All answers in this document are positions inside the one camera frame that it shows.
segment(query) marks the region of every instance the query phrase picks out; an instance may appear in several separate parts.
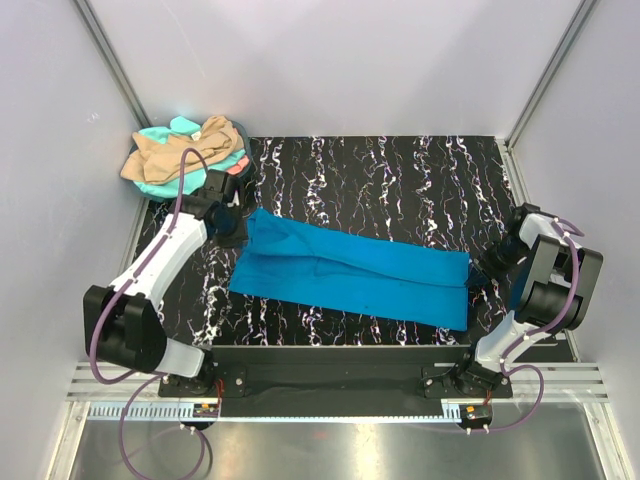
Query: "blue towel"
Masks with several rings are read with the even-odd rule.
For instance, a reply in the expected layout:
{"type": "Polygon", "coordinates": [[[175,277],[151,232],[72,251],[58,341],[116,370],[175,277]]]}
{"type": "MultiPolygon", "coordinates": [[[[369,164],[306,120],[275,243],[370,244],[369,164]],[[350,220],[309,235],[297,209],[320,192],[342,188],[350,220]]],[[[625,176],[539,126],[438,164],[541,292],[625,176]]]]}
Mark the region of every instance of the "blue towel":
{"type": "Polygon", "coordinates": [[[232,292],[467,329],[468,253],[350,235],[263,209],[248,229],[232,292]]]}

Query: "metal frame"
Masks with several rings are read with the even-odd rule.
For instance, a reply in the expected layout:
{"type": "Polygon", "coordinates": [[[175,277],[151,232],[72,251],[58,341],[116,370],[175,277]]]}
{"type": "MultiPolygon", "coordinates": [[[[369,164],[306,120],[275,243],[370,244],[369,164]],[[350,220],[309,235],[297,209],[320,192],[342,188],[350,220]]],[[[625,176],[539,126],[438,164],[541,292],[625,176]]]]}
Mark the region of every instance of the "metal frame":
{"type": "Polygon", "coordinates": [[[124,101],[127,103],[127,106],[131,110],[131,114],[134,116],[140,128],[146,128],[151,126],[151,121],[149,120],[149,116],[145,112],[142,103],[140,103],[140,99],[133,88],[133,85],[129,81],[127,74],[124,72],[118,57],[116,56],[115,50],[111,46],[111,42],[109,42],[109,38],[107,37],[104,28],[102,27],[100,21],[96,13],[91,6],[89,0],[71,0],[75,5],[82,22],[87,28],[89,34],[91,35],[91,39],[96,45],[98,53],[102,57],[105,62],[105,65],[109,69],[111,73],[111,77],[113,81],[118,86],[120,93],[122,94],[124,101]]]}
{"type": "Polygon", "coordinates": [[[89,414],[89,402],[70,402],[46,480],[69,480],[89,414]]]}
{"type": "Polygon", "coordinates": [[[635,478],[611,404],[590,403],[583,408],[607,479],[635,478]]]}
{"type": "Polygon", "coordinates": [[[520,139],[523,130],[529,123],[533,112],[538,107],[540,100],[542,99],[545,92],[547,91],[547,88],[549,88],[549,85],[558,73],[560,65],[565,60],[569,51],[575,44],[578,36],[580,35],[580,32],[582,32],[598,2],[599,0],[582,0],[580,2],[580,5],[578,5],[578,8],[573,14],[573,18],[571,18],[569,25],[562,34],[562,38],[560,39],[558,46],[554,50],[553,55],[551,55],[551,58],[547,63],[547,66],[542,72],[542,76],[538,80],[538,83],[533,89],[531,96],[527,100],[522,113],[518,117],[518,120],[516,120],[511,133],[505,139],[505,142],[509,149],[513,149],[516,143],[518,143],[518,140],[520,139]]]}
{"type": "Polygon", "coordinates": [[[507,178],[509,179],[509,186],[511,187],[513,200],[516,205],[522,205],[525,202],[529,202],[530,197],[527,186],[524,183],[522,173],[520,168],[516,165],[511,150],[507,147],[506,141],[504,139],[496,138],[496,144],[498,145],[502,164],[504,165],[507,178]]]}
{"type": "MultiPolygon", "coordinates": [[[[270,347],[272,349],[278,349],[283,347],[270,347]]],[[[520,363],[514,363],[513,366],[517,367],[520,363]]],[[[545,394],[543,402],[549,403],[608,403],[609,397],[607,391],[602,382],[598,365],[595,363],[569,363],[569,362],[534,362],[532,365],[538,367],[542,371],[542,375],[545,379],[545,394]]],[[[436,363],[435,367],[451,367],[452,363],[436,363]]],[[[119,376],[127,371],[126,368],[118,367],[108,363],[99,362],[100,370],[107,376],[119,376]]],[[[117,408],[118,406],[124,406],[131,394],[139,388],[144,382],[151,379],[153,375],[140,374],[134,379],[125,380],[117,385],[101,385],[93,379],[91,369],[88,362],[81,362],[76,368],[76,373],[73,377],[71,388],[67,394],[67,401],[70,403],[93,403],[97,402],[97,406],[100,408],[117,408]]],[[[538,376],[533,372],[522,370],[515,373],[511,377],[511,385],[513,389],[513,398],[494,398],[494,403],[515,403],[533,402],[538,395],[538,376]]],[[[150,385],[149,390],[143,391],[136,399],[139,404],[149,405],[149,408],[166,409],[167,411],[155,414],[155,416],[161,416],[163,419],[179,420],[184,417],[185,412],[174,410],[177,408],[175,398],[167,398],[158,396],[157,385],[150,385]]],[[[182,407],[188,407],[193,403],[210,403],[216,404],[218,399],[216,397],[189,397],[181,398],[179,404],[182,407]]],[[[475,399],[469,399],[462,403],[474,403],[475,399]]],[[[444,399],[444,404],[459,404],[460,398],[444,399]]],[[[91,415],[97,415],[92,407],[91,415]]],[[[104,417],[116,417],[114,412],[104,411],[100,413],[104,417]]],[[[243,421],[254,422],[269,422],[273,421],[274,417],[242,417],[243,421]]],[[[293,417],[278,417],[280,421],[298,421],[293,417]]],[[[306,417],[306,418],[323,418],[323,417],[306,417]]],[[[395,416],[395,423],[402,422],[404,417],[395,416]]],[[[220,418],[221,422],[238,421],[238,417],[220,418]]]]}

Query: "cable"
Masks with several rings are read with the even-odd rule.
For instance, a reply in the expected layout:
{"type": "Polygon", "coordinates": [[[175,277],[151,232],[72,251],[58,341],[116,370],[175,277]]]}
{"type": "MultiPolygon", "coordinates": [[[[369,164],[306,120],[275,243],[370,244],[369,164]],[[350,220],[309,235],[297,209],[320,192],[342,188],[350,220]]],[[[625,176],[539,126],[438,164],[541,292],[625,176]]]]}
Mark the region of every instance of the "cable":
{"type": "MultiPolygon", "coordinates": [[[[91,366],[91,372],[93,373],[93,376],[95,377],[95,379],[104,385],[113,385],[113,384],[119,383],[122,380],[129,378],[131,375],[136,373],[134,370],[129,370],[128,372],[116,378],[105,378],[104,376],[102,376],[102,374],[100,373],[100,370],[98,369],[98,361],[97,361],[98,342],[100,340],[100,335],[102,334],[102,329],[104,327],[104,324],[106,323],[107,319],[111,315],[111,312],[117,305],[118,301],[120,300],[124,292],[127,291],[127,289],[142,274],[142,272],[149,265],[149,263],[151,263],[151,260],[160,251],[162,246],[169,239],[169,235],[171,234],[171,232],[173,232],[174,228],[176,227],[176,224],[178,222],[178,215],[180,213],[180,208],[182,207],[185,164],[186,164],[187,156],[189,155],[189,153],[194,153],[198,157],[200,162],[202,162],[202,165],[204,166],[204,171],[206,173],[207,163],[205,162],[204,157],[195,148],[192,148],[192,147],[186,148],[182,152],[182,157],[180,158],[180,181],[178,185],[178,196],[176,197],[176,204],[173,211],[173,218],[169,223],[169,227],[167,228],[167,231],[162,237],[160,237],[158,242],[154,245],[154,247],[147,254],[147,256],[140,262],[140,266],[136,270],[134,270],[132,278],[125,281],[124,284],[113,294],[109,302],[107,302],[107,305],[105,306],[104,310],[100,314],[100,317],[98,317],[98,322],[96,323],[96,326],[93,330],[93,335],[91,337],[91,344],[89,347],[89,365],[91,366]]],[[[118,445],[120,447],[120,455],[122,456],[122,461],[124,462],[126,467],[129,469],[129,471],[136,478],[140,480],[152,480],[152,479],[138,472],[135,469],[135,467],[131,464],[130,457],[138,453],[140,449],[135,450],[131,455],[127,455],[127,452],[124,447],[124,420],[125,420],[125,417],[127,416],[127,413],[129,412],[129,407],[131,406],[135,398],[140,394],[140,392],[144,390],[147,386],[149,386],[156,380],[159,380],[165,375],[165,373],[161,373],[161,372],[154,372],[154,373],[156,373],[154,377],[152,377],[151,379],[143,383],[133,393],[133,395],[131,395],[131,398],[129,398],[129,401],[127,402],[124,409],[122,410],[122,414],[120,415],[120,421],[118,422],[118,445]]],[[[195,432],[198,435],[198,438],[200,439],[200,447],[201,447],[200,458],[198,459],[196,466],[187,475],[185,475],[184,477],[180,477],[180,479],[178,480],[189,480],[190,478],[192,478],[196,474],[200,466],[202,465],[202,461],[204,459],[205,447],[209,446],[209,450],[210,450],[210,445],[208,445],[209,442],[202,432],[200,432],[199,430],[196,430],[195,428],[193,428],[191,432],[195,432]]]]}
{"type": "Polygon", "coordinates": [[[482,405],[489,405],[489,402],[491,401],[492,396],[493,396],[493,392],[491,390],[488,390],[487,398],[484,399],[484,402],[482,402],[482,405]]]}
{"type": "MultiPolygon", "coordinates": [[[[120,420],[118,421],[118,447],[120,448],[120,455],[122,456],[122,461],[124,462],[124,464],[127,467],[127,469],[129,469],[129,471],[133,474],[133,476],[138,478],[139,480],[153,480],[153,479],[143,475],[142,473],[140,473],[131,464],[131,460],[129,459],[129,455],[127,455],[127,452],[126,452],[125,447],[124,447],[124,419],[127,416],[127,413],[129,413],[129,407],[131,407],[131,404],[133,403],[135,398],[140,394],[140,392],[142,392],[142,390],[147,388],[149,385],[151,385],[156,380],[160,380],[161,378],[162,378],[161,374],[160,375],[156,375],[154,377],[151,377],[149,380],[144,382],[142,385],[140,385],[138,387],[138,389],[135,392],[133,392],[133,395],[131,395],[131,398],[129,398],[129,400],[127,401],[127,404],[122,409],[122,413],[120,414],[120,420]]],[[[189,473],[187,473],[183,477],[180,477],[178,480],[189,480],[190,478],[192,478],[196,474],[196,472],[202,466],[202,462],[204,460],[204,451],[205,451],[206,445],[208,444],[207,437],[205,437],[204,434],[200,430],[197,430],[195,427],[192,427],[190,431],[192,433],[195,433],[196,435],[198,435],[198,438],[200,439],[200,456],[198,457],[198,461],[196,462],[195,467],[193,467],[193,469],[191,469],[191,471],[189,473]]]]}
{"type": "Polygon", "coordinates": [[[554,217],[554,223],[559,223],[560,225],[564,225],[565,227],[569,227],[567,229],[567,231],[572,234],[575,235],[576,237],[584,237],[584,233],[582,232],[582,230],[580,230],[578,227],[576,227],[573,223],[571,223],[568,220],[564,220],[562,218],[558,218],[557,222],[556,222],[556,218],[554,217]]]}
{"type": "MultiPolygon", "coordinates": [[[[158,440],[159,438],[164,437],[165,435],[168,435],[169,433],[177,432],[179,430],[182,430],[182,429],[180,428],[179,425],[176,425],[175,427],[166,428],[166,429],[164,429],[164,430],[152,435],[151,438],[149,438],[149,440],[147,441],[146,444],[144,444],[144,445],[142,445],[142,446],[140,446],[140,447],[138,447],[138,448],[136,448],[134,450],[131,450],[131,451],[127,452],[127,457],[129,458],[129,460],[131,460],[133,457],[138,455],[140,452],[142,452],[142,451],[146,450],[147,448],[149,448],[151,446],[151,444],[153,442],[155,442],[156,440],[158,440]]],[[[102,458],[103,458],[103,460],[108,461],[110,463],[110,465],[113,466],[113,467],[124,463],[124,460],[122,460],[122,456],[120,456],[118,458],[118,460],[113,460],[113,461],[111,461],[110,459],[107,459],[105,457],[102,457],[102,458]]]]}
{"type": "Polygon", "coordinates": [[[224,392],[224,382],[221,378],[216,382],[216,390],[218,391],[218,417],[220,416],[220,409],[222,408],[222,393],[224,392]]]}

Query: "purple cable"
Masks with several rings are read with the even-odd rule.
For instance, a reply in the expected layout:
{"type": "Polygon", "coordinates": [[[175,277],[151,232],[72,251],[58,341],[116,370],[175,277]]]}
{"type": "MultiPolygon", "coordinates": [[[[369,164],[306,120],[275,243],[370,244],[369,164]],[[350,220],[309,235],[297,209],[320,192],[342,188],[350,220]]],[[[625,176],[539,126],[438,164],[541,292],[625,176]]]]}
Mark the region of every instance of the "purple cable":
{"type": "Polygon", "coordinates": [[[584,237],[584,233],[578,227],[576,227],[573,223],[568,220],[564,220],[562,218],[558,219],[558,223],[560,225],[564,225],[565,227],[569,227],[568,232],[576,237],[584,237]]]}
{"type": "MultiPolygon", "coordinates": [[[[103,377],[102,374],[100,373],[100,370],[98,369],[98,359],[97,359],[98,341],[100,340],[102,328],[104,327],[104,324],[107,321],[107,318],[109,318],[111,311],[118,303],[118,300],[120,300],[124,292],[127,291],[127,289],[134,283],[135,279],[139,277],[140,274],[144,271],[144,269],[149,265],[153,257],[155,257],[158,251],[160,251],[162,246],[169,239],[169,235],[171,234],[171,232],[173,232],[173,229],[176,227],[176,223],[178,222],[178,214],[180,213],[180,208],[182,207],[182,193],[184,190],[184,171],[185,171],[185,164],[187,161],[187,155],[189,155],[189,153],[194,153],[198,157],[198,159],[202,162],[202,165],[206,172],[207,163],[205,162],[204,157],[200,154],[200,152],[198,152],[195,148],[191,148],[191,147],[186,148],[184,152],[182,152],[182,157],[180,158],[180,182],[178,185],[178,196],[176,198],[176,205],[173,210],[173,218],[171,219],[171,223],[169,223],[167,232],[162,237],[160,237],[160,240],[158,240],[158,243],[156,243],[156,245],[151,249],[151,251],[144,258],[144,260],[140,262],[140,266],[133,272],[133,278],[130,278],[129,280],[124,282],[124,284],[114,293],[113,297],[111,297],[109,302],[107,302],[107,305],[105,306],[104,310],[100,314],[100,317],[98,318],[98,322],[96,323],[96,326],[93,330],[93,335],[91,336],[91,344],[89,346],[89,365],[91,366],[91,372],[93,373],[93,376],[95,377],[95,379],[104,385],[113,385],[115,383],[121,382],[122,380],[129,378],[131,375],[135,373],[133,370],[130,370],[127,373],[124,373],[116,378],[103,377]]],[[[125,408],[122,410],[122,415],[120,416],[120,422],[118,425],[119,446],[120,446],[120,455],[122,456],[122,461],[127,466],[129,471],[136,478],[140,480],[152,480],[152,479],[138,472],[135,469],[135,467],[131,464],[129,457],[127,456],[127,452],[125,451],[125,448],[124,448],[124,419],[127,416],[127,413],[129,412],[129,407],[133,403],[133,400],[138,396],[138,394],[142,390],[144,390],[148,385],[162,378],[165,375],[164,373],[160,373],[160,372],[155,372],[155,373],[157,373],[156,376],[152,377],[150,380],[142,384],[142,386],[138,388],[138,390],[136,390],[134,394],[131,396],[125,408]]],[[[179,480],[189,480],[191,477],[195,475],[195,473],[198,471],[198,469],[202,465],[202,461],[204,459],[205,445],[208,443],[208,441],[206,437],[202,434],[202,432],[200,432],[199,430],[196,430],[196,433],[198,434],[198,437],[200,438],[200,443],[201,443],[200,458],[198,459],[198,463],[193,468],[193,470],[191,470],[191,472],[189,472],[186,476],[181,477],[179,480]]]]}
{"type": "MultiPolygon", "coordinates": [[[[147,448],[149,448],[151,446],[151,444],[153,442],[155,442],[156,440],[158,440],[159,438],[164,437],[165,435],[168,435],[170,433],[173,432],[177,432],[180,430],[180,427],[178,425],[176,425],[175,427],[170,427],[170,428],[166,428],[158,433],[153,434],[149,440],[147,440],[147,443],[145,443],[144,445],[139,446],[138,448],[134,449],[134,450],[130,450],[127,452],[127,458],[129,460],[131,460],[133,457],[135,457],[136,455],[138,455],[140,452],[143,452],[144,450],[146,450],[147,448]]],[[[103,441],[103,437],[104,435],[101,436],[100,440],[98,441],[98,443],[101,443],[103,441]]],[[[111,458],[107,458],[107,456],[102,455],[101,452],[98,452],[98,455],[100,455],[100,458],[109,466],[111,467],[117,467],[118,465],[121,465],[124,463],[124,460],[122,460],[122,456],[119,454],[118,451],[118,459],[117,460],[113,460],[111,458]]]]}
{"type": "MultiPolygon", "coordinates": [[[[129,456],[127,455],[127,452],[125,451],[125,448],[124,448],[124,419],[127,416],[127,413],[129,413],[129,407],[131,407],[131,404],[133,403],[135,398],[140,394],[140,392],[142,392],[142,390],[147,388],[156,380],[160,380],[161,378],[162,378],[162,374],[156,375],[155,377],[151,377],[149,380],[147,380],[142,385],[140,385],[138,389],[135,392],[133,392],[133,395],[131,395],[131,398],[129,399],[125,407],[122,409],[122,413],[120,414],[120,420],[118,421],[118,437],[119,437],[118,446],[120,447],[120,455],[122,456],[122,461],[124,462],[125,466],[129,469],[129,471],[133,474],[133,476],[138,478],[139,480],[153,480],[153,479],[141,474],[138,470],[136,470],[136,468],[131,464],[131,461],[129,460],[129,456]]],[[[206,448],[206,444],[208,443],[208,440],[200,430],[194,429],[192,431],[196,435],[198,435],[198,438],[200,439],[200,457],[198,458],[198,461],[195,467],[193,467],[193,469],[189,473],[187,473],[184,477],[180,477],[178,480],[189,480],[191,477],[193,477],[202,466],[202,462],[204,460],[204,452],[205,452],[205,448],[206,448]]]]}

